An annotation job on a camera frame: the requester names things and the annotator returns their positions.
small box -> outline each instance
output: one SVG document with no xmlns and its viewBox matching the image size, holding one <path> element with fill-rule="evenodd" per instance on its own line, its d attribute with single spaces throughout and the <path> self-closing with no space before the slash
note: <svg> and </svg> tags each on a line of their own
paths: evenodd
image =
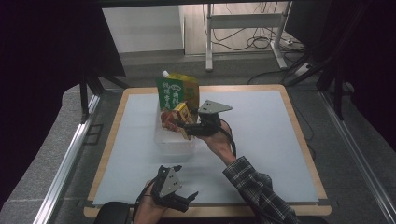
<svg viewBox="0 0 396 224">
<path fill-rule="evenodd" d="M 191 113 L 189 107 L 187 106 L 186 102 L 182 102 L 178 104 L 175 109 L 172 110 L 172 114 L 174 119 L 178 119 L 183 121 L 186 124 L 192 124 L 194 121 L 192 120 Z M 178 128 L 183 138 L 186 140 L 191 140 L 191 136 L 187 135 L 186 131 L 183 128 Z"/>
</svg>

hand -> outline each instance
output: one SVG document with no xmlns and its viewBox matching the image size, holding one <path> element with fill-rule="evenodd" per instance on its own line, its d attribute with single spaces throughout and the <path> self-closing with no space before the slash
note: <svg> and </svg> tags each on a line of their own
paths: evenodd
<svg viewBox="0 0 396 224">
<path fill-rule="evenodd" d="M 221 121 L 221 128 L 224 129 L 227 133 L 231 134 L 230 126 Z M 196 136 L 199 139 L 204 140 L 207 143 L 207 146 L 214 152 L 221 160 L 229 165 L 236 160 L 236 157 L 233 155 L 231 149 L 231 143 L 228 137 L 221 132 L 217 132 L 211 136 Z"/>
<path fill-rule="evenodd" d="M 139 207 L 134 217 L 134 224 L 155 224 L 161 219 L 163 213 L 167 209 L 167 207 L 158 205 L 152 200 L 151 189 L 152 185 L 146 191 L 145 196 L 140 200 Z"/>
</svg>

metal frame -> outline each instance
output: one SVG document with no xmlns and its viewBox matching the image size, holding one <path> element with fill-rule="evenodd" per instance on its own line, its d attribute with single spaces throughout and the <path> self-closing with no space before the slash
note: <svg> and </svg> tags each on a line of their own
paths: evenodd
<svg viewBox="0 0 396 224">
<path fill-rule="evenodd" d="M 212 29 L 234 28 L 268 28 L 277 27 L 278 32 L 270 45 L 275 54 L 280 69 L 287 69 L 285 60 L 279 49 L 279 41 L 285 28 L 291 2 L 288 2 L 282 13 L 272 14 L 242 14 L 242 15 L 212 15 L 212 6 L 207 5 L 206 20 L 206 71 L 213 71 Z"/>
<path fill-rule="evenodd" d="M 332 118 L 332 121 L 334 122 L 338 132 L 340 133 L 341 137 L 343 138 L 347 149 L 349 150 L 353 160 L 356 163 L 356 166 L 361 171 L 361 175 L 363 176 L 364 180 L 366 181 L 368 188 L 373 193 L 373 195 L 376 199 L 376 202 L 379 205 L 379 208 L 381 209 L 382 213 L 384 214 L 385 218 L 387 219 L 387 222 L 389 224 L 396 223 L 396 210 L 395 210 L 395 206 L 394 206 L 391 198 L 385 191 L 382 184 L 376 178 L 375 173 L 371 169 L 367 160 L 364 158 L 364 155 L 361 152 L 361 149 L 359 148 L 358 144 L 355 142 L 355 139 L 353 138 L 352 134 L 350 133 L 348 127 L 342 120 L 340 120 L 340 118 L 337 116 L 335 111 L 332 109 L 332 99 L 327 94 L 323 93 L 322 91 L 319 92 L 319 96 L 322 98 L 322 100 L 323 100 L 323 102 L 324 102 L 324 104 Z"/>
<path fill-rule="evenodd" d="M 96 107 L 100 101 L 100 96 L 94 95 L 91 98 L 90 105 L 89 105 L 89 112 L 93 114 L 96 110 Z M 92 116 L 88 116 L 88 119 L 85 123 L 81 123 L 78 125 L 75 135 L 70 143 L 69 148 L 64 155 L 64 160 L 61 163 L 61 166 L 54 177 L 52 184 L 49 187 L 49 191 L 44 198 L 43 203 L 41 204 L 40 209 L 35 217 L 34 224 L 44 224 L 50 220 L 50 216 L 54 210 L 56 203 L 58 202 L 59 195 L 64 188 L 64 183 L 72 169 L 74 161 L 77 157 L 79 150 L 81 149 L 81 145 L 83 143 L 85 134 L 90 127 L 92 122 Z"/>
</svg>

plaid shirt sleeve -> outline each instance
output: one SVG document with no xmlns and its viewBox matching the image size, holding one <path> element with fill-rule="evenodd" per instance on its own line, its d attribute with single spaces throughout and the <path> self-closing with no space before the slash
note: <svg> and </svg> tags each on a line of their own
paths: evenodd
<svg viewBox="0 0 396 224">
<path fill-rule="evenodd" d="M 271 218 L 281 223 L 299 223 L 294 210 L 273 192 L 271 177 L 257 172 L 245 157 L 234 161 L 223 173 L 252 207 L 260 223 L 274 223 Z"/>
</svg>

gray floor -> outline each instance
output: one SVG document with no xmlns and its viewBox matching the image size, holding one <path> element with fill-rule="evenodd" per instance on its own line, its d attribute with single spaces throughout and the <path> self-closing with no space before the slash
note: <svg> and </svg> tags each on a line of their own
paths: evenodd
<svg viewBox="0 0 396 224">
<path fill-rule="evenodd" d="M 154 78 L 167 70 L 197 77 L 200 85 L 239 85 L 248 84 L 258 74 L 278 71 L 271 52 L 215 56 L 215 70 L 212 73 L 205 71 L 202 56 L 157 56 L 155 59 L 150 55 L 145 57 L 146 60 L 139 62 L 134 60 L 134 55 L 121 55 L 127 77 L 120 79 L 134 87 L 155 86 Z M 250 84 L 279 83 L 282 78 L 283 73 L 271 73 L 250 80 Z M 330 223 L 388 223 L 315 89 L 317 78 L 318 76 L 311 77 L 288 88 L 288 92 L 332 203 L 332 213 L 325 219 Z M 106 91 L 99 104 L 100 113 L 94 117 L 92 123 L 93 128 L 103 127 L 101 136 L 97 143 L 95 136 L 85 139 L 50 223 L 93 223 L 91 218 L 84 217 L 82 210 L 122 92 L 116 85 L 104 79 L 102 82 Z M 361 147 L 367 162 L 390 198 L 396 201 L 395 152 L 350 103 L 348 97 L 344 97 L 343 110 L 346 125 Z M 79 88 L 75 87 L 64 94 L 63 107 L 58 118 L 34 162 L 1 211 L 0 223 L 34 221 L 73 139 L 80 121 L 80 112 Z M 175 220 L 164 221 L 167 222 L 177 223 Z"/>
</svg>

